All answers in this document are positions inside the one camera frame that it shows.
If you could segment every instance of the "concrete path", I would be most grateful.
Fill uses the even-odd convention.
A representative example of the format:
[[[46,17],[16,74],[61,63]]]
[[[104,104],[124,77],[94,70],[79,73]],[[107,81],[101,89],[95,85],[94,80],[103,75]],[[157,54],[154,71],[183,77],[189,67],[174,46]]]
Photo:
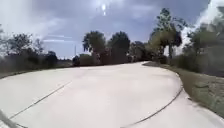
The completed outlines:
[[[142,63],[31,72],[0,80],[0,109],[28,128],[223,128],[191,103],[177,74]]]

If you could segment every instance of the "foliage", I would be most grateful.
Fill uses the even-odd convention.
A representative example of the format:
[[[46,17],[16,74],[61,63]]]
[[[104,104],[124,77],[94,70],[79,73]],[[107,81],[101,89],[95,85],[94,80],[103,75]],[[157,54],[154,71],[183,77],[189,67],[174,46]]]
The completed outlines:
[[[72,59],[72,65],[74,67],[77,67],[80,65],[80,60],[79,60],[79,57],[78,56],[75,56],[73,59]]]
[[[89,54],[80,54],[79,56],[80,66],[93,66],[93,57]]]
[[[113,63],[126,63],[130,40],[125,32],[117,32],[108,42]]]
[[[99,31],[91,31],[84,36],[83,48],[84,51],[101,53],[105,49],[106,39],[103,33]]]
[[[47,68],[53,68],[56,66],[58,58],[54,51],[48,51],[48,54],[45,56],[43,63]]]
[[[26,34],[14,35],[13,38],[9,39],[7,42],[10,51],[16,54],[20,54],[22,50],[29,48],[30,44],[32,43],[30,40],[30,36]]]
[[[152,48],[155,48],[157,54],[161,55],[166,46],[169,48],[169,62],[171,64],[173,47],[182,44],[181,31],[187,23],[181,19],[172,17],[170,11],[163,8],[160,15],[157,16],[157,28],[151,34],[150,43]]]

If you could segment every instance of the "grass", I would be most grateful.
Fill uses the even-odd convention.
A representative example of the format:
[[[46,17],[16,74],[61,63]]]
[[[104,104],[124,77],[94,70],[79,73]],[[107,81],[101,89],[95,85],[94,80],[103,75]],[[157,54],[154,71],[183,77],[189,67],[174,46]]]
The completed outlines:
[[[14,76],[22,73],[26,73],[28,71],[19,71],[19,72],[0,72],[0,79],[5,78],[7,76]]]
[[[191,100],[224,118],[224,78],[198,74],[168,65],[156,65],[152,62],[144,65],[157,66],[178,73]]]

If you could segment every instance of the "bush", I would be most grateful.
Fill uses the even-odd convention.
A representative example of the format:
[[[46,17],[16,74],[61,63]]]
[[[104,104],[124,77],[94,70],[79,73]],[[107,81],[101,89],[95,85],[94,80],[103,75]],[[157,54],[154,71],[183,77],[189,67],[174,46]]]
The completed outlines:
[[[80,66],[80,60],[79,60],[79,57],[78,57],[78,56],[75,56],[75,57],[72,59],[72,65],[73,65],[74,67]]]
[[[200,57],[194,54],[179,55],[174,58],[174,65],[193,72],[200,72]]]
[[[93,66],[93,57],[89,54],[80,54],[79,56],[80,66]]]
[[[49,51],[48,54],[45,56],[43,63],[46,66],[46,68],[53,68],[56,66],[58,62],[58,58],[55,54],[55,52]]]

